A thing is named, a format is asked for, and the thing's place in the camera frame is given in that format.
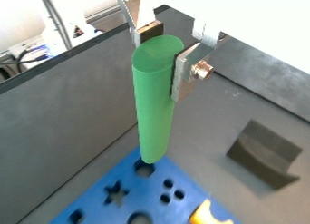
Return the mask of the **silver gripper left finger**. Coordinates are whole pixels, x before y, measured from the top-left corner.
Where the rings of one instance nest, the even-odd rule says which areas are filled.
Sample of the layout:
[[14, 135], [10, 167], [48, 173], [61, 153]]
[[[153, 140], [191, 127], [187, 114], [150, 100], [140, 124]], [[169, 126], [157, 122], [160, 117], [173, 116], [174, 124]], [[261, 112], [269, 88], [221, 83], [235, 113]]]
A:
[[156, 19], [149, 0], [117, 0], [133, 45], [141, 45], [152, 37], [162, 35], [162, 23]]

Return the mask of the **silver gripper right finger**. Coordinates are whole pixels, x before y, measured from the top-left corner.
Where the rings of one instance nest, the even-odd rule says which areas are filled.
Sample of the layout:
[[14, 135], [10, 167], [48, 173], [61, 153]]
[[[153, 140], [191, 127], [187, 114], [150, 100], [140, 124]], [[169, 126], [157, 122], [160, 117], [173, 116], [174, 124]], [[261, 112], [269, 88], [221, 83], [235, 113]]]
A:
[[192, 37], [196, 42], [191, 44], [173, 60], [173, 81], [170, 99], [180, 102], [192, 92], [196, 80], [208, 80], [213, 67], [208, 59], [213, 50], [224, 42], [225, 34], [213, 26], [195, 21]]

